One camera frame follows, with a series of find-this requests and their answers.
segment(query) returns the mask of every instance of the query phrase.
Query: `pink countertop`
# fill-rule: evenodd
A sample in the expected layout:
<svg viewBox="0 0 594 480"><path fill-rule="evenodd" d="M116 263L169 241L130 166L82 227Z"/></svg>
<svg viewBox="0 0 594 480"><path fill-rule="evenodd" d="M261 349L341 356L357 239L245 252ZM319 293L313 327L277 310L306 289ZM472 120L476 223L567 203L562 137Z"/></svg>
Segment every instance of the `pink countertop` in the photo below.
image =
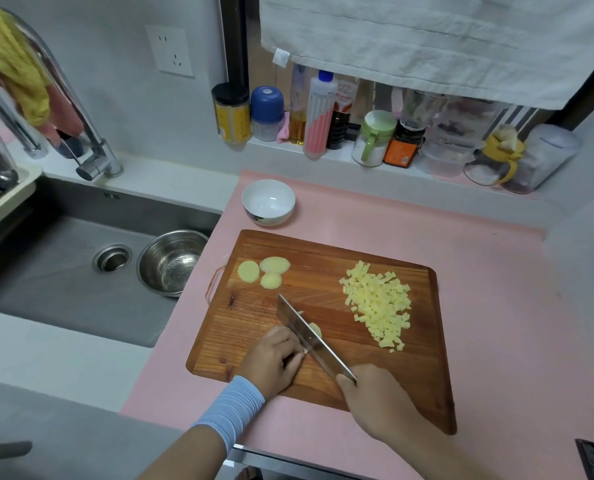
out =
<svg viewBox="0 0 594 480"><path fill-rule="evenodd" d="M225 383L185 363L245 215L243 172L122 413L173 428L195 421ZM594 441L594 363L581 321L557 293L539 232L280 178L297 196L287 224L300 239L432 267L457 416L454 441L504 479L584 478L575 438ZM272 400L239 443L377 479L419 478L350 413Z"/></svg>

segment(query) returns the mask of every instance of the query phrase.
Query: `blue lidded container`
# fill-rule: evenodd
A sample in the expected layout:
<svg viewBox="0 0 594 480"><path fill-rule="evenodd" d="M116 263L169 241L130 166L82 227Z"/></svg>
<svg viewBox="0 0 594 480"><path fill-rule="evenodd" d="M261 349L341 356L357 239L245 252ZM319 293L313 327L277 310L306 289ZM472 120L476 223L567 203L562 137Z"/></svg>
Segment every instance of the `blue lidded container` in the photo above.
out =
<svg viewBox="0 0 594 480"><path fill-rule="evenodd" d="M250 95L253 135L262 141L276 141L284 125L284 95L273 86L259 86Z"/></svg>

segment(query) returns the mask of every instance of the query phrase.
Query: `cutting board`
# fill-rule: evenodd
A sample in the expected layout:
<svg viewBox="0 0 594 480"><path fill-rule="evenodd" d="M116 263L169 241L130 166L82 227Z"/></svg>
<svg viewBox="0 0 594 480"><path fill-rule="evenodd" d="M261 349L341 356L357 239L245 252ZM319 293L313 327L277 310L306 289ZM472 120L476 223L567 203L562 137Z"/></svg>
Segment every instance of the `cutting board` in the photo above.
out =
<svg viewBox="0 0 594 480"><path fill-rule="evenodd" d="M263 289L259 280L245 283L237 267L270 256L291 262L282 286ZM339 284L346 270L362 260L371 273L393 271L410 286L411 327L402 330L404 349L381 349L365 325L355 322ZM443 340L435 272L426 266L335 248L292 237L243 230L232 250L186 367L198 376L230 381L244 355L267 330L280 324L277 296L281 293L308 322L319 325L323 338L349 366L373 363L388 369L410 395L421 414L447 434L457 431L448 360ZM347 410L341 390L308 354L288 397Z"/></svg>

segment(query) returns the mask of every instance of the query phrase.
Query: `cleaver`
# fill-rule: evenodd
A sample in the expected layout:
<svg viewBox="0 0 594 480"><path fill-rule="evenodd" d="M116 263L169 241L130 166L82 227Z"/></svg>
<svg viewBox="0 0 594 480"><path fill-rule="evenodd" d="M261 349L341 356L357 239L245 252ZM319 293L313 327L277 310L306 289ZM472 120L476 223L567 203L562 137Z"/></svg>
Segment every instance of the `cleaver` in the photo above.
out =
<svg viewBox="0 0 594 480"><path fill-rule="evenodd" d="M310 328L308 322L297 313L297 310L281 294L277 300L277 316L282 324L290 328L299 337L301 345L312 354L329 376L335 379L337 374L343 374L357 384L357 377L348 366L319 338L315 331Z"/></svg>

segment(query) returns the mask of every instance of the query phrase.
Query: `green handle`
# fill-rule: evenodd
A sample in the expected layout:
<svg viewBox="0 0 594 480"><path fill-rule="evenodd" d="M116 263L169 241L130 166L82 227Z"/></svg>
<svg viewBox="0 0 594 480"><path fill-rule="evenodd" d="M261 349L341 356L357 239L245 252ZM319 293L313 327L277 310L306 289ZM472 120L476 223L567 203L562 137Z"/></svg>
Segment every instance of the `green handle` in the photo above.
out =
<svg viewBox="0 0 594 480"><path fill-rule="evenodd" d="M370 136L368 136L368 141L366 142L366 146L363 147L363 153L361 154L362 162L368 161L368 157L370 156L370 153L372 152L372 145L375 143L376 139L377 139L376 135L371 134Z"/></svg>

